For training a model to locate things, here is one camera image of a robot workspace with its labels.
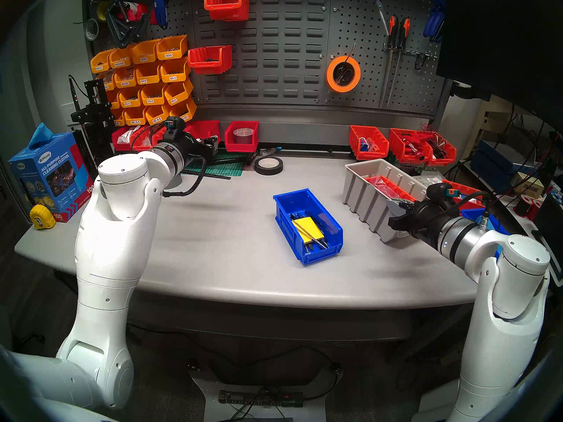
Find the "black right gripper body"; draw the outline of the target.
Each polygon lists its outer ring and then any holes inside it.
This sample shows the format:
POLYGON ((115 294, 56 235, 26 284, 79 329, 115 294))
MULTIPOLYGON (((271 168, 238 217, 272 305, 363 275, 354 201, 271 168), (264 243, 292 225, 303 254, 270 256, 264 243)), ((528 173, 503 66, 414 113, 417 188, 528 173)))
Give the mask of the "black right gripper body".
POLYGON ((417 200, 402 216, 401 231, 406 231, 429 246, 438 246, 444 224, 445 214, 442 207, 430 200, 417 200))

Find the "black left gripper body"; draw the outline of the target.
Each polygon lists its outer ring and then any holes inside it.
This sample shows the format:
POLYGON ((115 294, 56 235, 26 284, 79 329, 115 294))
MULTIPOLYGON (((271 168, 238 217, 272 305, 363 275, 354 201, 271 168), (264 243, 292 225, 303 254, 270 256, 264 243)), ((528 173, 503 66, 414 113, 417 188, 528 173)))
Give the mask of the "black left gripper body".
POLYGON ((198 141, 190 133, 184 133, 184 137, 187 139, 187 156, 193 159, 198 157, 207 161, 207 145, 198 141))

